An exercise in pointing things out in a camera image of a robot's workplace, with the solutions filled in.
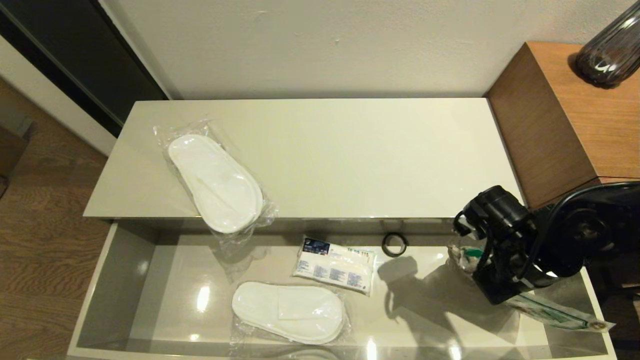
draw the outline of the wooden floor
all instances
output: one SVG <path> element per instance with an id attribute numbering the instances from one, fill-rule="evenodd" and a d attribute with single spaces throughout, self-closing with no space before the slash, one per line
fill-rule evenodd
<path id="1" fill-rule="evenodd" d="M 0 79 L 34 120 L 0 199 L 0 359 L 64 354 L 108 225 L 82 217 L 106 161 Z"/>

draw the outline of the white drawer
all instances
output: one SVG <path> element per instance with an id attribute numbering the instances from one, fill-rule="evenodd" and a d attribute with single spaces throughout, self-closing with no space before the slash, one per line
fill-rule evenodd
<path id="1" fill-rule="evenodd" d="M 445 246 L 460 241 L 451 236 L 450 223 L 281 219 L 223 266 L 200 220 L 119 220 L 111 226 L 68 354 L 135 360 L 615 358 L 607 334 L 564 332 L 489 305 L 445 263 Z M 410 246 L 390 259 L 380 243 L 385 232 L 399 229 Z M 379 254 L 370 297 L 340 290 L 351 330 L 324 347 L 262 339 L 230 346 L 230 302 L 239 283 L 314 284 L 290 276 L 302 232 Z M 536 293 L 601 315 L 584 269 Z"/>

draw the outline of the white slipper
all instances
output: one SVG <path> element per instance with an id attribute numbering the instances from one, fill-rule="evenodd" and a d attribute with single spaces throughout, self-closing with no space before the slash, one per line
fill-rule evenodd
<path id="1" fill-rule="evenodd" d="M 169 145 L 168 153 L 209 227 L 223 234 L 236 233 L 260 216 L 260 186 L 212 138 L 182 136 Z"/>
<path id="2" fill-rule="evenodd" d="M 344 306 L 318 286 L 278 286 L 245 282 L 231 305 L 243 322 L 304 344 L 320 345 L 342 330 Z"/>

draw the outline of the white wall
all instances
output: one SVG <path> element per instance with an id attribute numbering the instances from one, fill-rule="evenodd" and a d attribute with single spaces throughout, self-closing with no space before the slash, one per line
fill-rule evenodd
<path id="1" fill-rule="evenodd" d="M 0 77 L 89 145 L 109 155 L 116 138 L 0 37 Z"/>
<path id="2" fill-rule="evenodd" d="M 102 0 L 175 99 L 481 96 L 526 40 L 634 0 Z"/>

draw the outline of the wooden cabinet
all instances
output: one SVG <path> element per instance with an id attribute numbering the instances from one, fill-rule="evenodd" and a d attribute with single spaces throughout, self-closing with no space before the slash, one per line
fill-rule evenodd
<path id="1" fill-rule="evenodd" d="M 590 184 L 640 180 L 640 73 L 597 88 L 581 45 L 528 42 L 487 93 L 530 208 Z"/>

